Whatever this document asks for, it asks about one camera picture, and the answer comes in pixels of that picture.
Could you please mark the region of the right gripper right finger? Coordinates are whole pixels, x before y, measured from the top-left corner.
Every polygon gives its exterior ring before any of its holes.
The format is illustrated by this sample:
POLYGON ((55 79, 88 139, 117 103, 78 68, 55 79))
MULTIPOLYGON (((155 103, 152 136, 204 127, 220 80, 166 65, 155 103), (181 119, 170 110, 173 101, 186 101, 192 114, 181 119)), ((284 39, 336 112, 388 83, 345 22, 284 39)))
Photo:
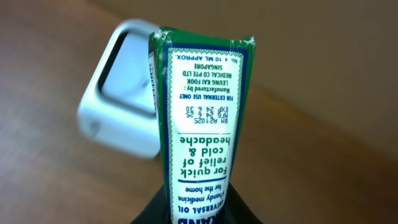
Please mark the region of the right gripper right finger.
POLYGON ((222 208, 222 224, 262 224, 232 184, 228 185, 226 201, 222 208))

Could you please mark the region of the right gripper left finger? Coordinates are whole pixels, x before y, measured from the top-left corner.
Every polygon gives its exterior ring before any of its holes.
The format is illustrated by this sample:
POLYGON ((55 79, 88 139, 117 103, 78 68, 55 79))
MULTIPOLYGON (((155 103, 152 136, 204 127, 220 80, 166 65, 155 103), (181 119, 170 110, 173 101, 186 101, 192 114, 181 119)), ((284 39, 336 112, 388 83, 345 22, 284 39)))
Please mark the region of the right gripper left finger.
POLYGON ((131 224, 171 224, 164 186, 160 187, 131 224))

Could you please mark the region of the small green white box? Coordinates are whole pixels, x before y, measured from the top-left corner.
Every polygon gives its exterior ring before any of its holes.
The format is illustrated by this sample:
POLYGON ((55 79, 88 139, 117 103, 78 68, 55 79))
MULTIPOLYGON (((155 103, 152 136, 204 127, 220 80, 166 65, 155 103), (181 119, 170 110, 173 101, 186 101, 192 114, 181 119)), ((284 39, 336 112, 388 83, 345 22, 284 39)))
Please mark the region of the small green white box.
POLYGON ((172 223, 218 223, 228 196, 256 43, 160 27, 149 37, 172 223))

